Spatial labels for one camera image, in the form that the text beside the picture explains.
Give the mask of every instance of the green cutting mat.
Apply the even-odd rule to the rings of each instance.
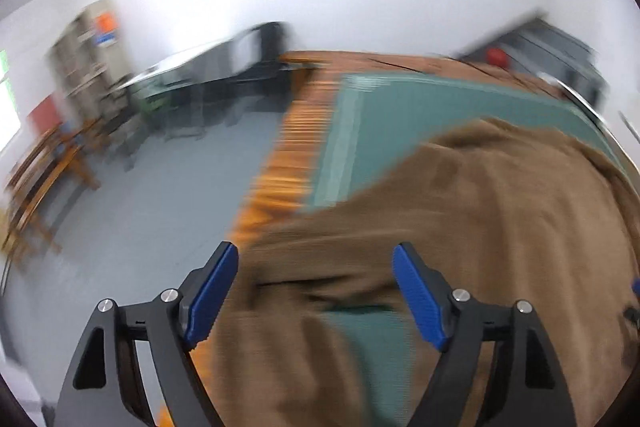
[[[620,166],[600,131],[571,102],[432,75],[350,74],[343,77],[308,207],[346,200],[420,142],[482,117],[558,128]]]
[[[482,117],[558,128],[620,166],[600,131],[570,102],[436,76],[350,74],[343,77],[306,210],[347,199],[420,142]],[[324,317],[345,335],[358,361],[369,404],[367,425],[406,425],[414,349],[405,319],[374,307]]]

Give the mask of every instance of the metal screw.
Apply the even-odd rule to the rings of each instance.
[[[102,299],[98,302],[98,311],[100,312],[108,312],[111,308],[113,308],[113,301],[111,299]]]
[[[533,311],[531,303],[525,300],[516,302],[516,308],[520,313],[531,313]]]
[[[455,290],[453,290],[453,293],[451,295],[453,295],[453,299],[458,302],[467,302],[469,299],[471,299],[471,294],[462,288],[456,288]]]
[[[160,294],[160,298],[164,302],[175,301],[177,297],[178,297],[178,291],[174,288],[169,288],[168,290],[164,290],[164,292]]]

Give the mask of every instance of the blue finger pad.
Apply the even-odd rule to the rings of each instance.
[[[442,311],[401,245],[394,249],[392,268],[422,338],[441,351],[448,340],[442,328]]]
[[[229,244],[209,278],[200,287],[189,310],[189,323],[183,336],[189,349],[193,349],[196,344],[209,337],[213,322],[220,312],[237,272],[238,249]]]

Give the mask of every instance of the red panel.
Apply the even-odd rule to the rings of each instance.
[[[38,134],[44,134],[55,126],[62,124],[62,118],[58,112],[53,96],[50,95],[39,103],[29,114],[29,119]]]

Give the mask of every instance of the brown towel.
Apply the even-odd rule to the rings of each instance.
[[[400,241],[481,301],[530,300],[578,425],[594,425],[635,362],[637,336],[622,311],[637,302],[638,197],[603,154],[577,140],[487,120],[421,145],[374,186],[241,252],[212,331],[212,399],[228,427],[366,425],[354,361],[318,312],[387,304],[405,313],[390,263]],[[417,346],[408,407],[438,358]]]

